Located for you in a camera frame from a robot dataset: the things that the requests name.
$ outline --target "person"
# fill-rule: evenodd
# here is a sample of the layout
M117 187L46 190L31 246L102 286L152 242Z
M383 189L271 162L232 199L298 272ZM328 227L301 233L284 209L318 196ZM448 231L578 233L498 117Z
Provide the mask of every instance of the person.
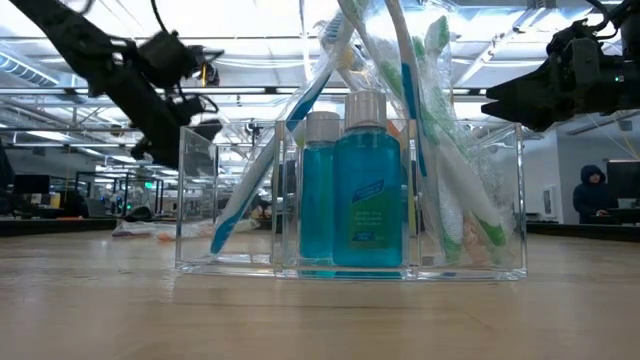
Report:
M573 190L573 208L580 214L580 224L592 223L592 216L606 216L607 209L618 207L618 201L609 193L607 177L599 167L583 167L580 179L582 184Z

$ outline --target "clear bottle cap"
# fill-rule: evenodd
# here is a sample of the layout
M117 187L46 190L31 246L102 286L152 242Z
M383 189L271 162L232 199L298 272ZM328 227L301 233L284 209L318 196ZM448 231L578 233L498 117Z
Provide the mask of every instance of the clear bottle cap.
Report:
M358 91L345 100L346 128L378 126L387 128L387 97L379 91Z
M335 142L340 137L340 115L330 111L307 114L306 142Z

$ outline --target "wooden tabletop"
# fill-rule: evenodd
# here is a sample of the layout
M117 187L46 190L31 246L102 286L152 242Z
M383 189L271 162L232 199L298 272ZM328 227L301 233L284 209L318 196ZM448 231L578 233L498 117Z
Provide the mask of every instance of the wooden tabletop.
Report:
M507 283L180 275L172 244L0 239L1 359L638 359L640 245L532 236Z

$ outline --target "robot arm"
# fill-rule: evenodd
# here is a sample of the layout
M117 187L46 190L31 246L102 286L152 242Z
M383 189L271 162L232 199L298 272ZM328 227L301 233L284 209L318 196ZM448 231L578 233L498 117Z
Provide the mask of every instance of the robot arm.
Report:
M544 131L577 114L640 108L640 0L625 0L612 11L589 2L604 21L576 21L555 34L549 58L537 70L487 89L487 97L497 101L483 105L483 113ZM605 55L600 41L613 36L596 35L609 21L616 33L621 30L622 56Z
M202 47L186 47L177 33L167 31L137 47L128 39L104 33L58 0L10 1L87 80L91 96L109 96L132 127L144 134L132 150L134 157L148 153L155 163L178 167L180 127L189 125L193 115L205 112L198 96L187 97L179 88L182 77L208 65ZM161 98L154 87L167 93L177 87L181 101Z

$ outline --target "bottle label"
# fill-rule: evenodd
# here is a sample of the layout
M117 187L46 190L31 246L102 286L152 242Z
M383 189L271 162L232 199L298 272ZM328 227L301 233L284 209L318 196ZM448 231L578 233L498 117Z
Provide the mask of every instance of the bottle label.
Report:
M384 191L384 180L356 189L351 200L349 239L357 249L381 249L388 246L387 229L391 219L386 214L393 199Z

